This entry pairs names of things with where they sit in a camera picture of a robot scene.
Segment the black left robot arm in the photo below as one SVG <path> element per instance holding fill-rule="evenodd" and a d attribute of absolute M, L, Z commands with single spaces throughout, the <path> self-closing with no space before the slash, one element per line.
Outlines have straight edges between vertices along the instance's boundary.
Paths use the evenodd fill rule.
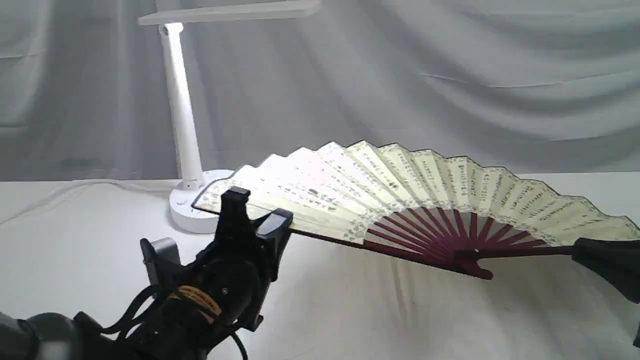
<path fill-rule="evenodd" d="M 111 326 L 85 312 L 1 315 L 3 360 L 205 360 L 239 330 L 254 332 L 278 279 L 294 214 L 277 208 L 250 219 L 250 191 L 222 194 L 214 239 L 182 264 L 173 239 L 140 241 L 150 284 Z"/>

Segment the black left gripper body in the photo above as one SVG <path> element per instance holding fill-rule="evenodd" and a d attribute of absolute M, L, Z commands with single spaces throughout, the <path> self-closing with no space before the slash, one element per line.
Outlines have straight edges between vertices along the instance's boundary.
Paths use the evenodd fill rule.
<path fill-rule="evenodd" d="M 261 237 L 217 237 L 190 263 L 190 280 L 220 307 L 222 324 L 254 332 L 275 281 L 272 246 Z"/>

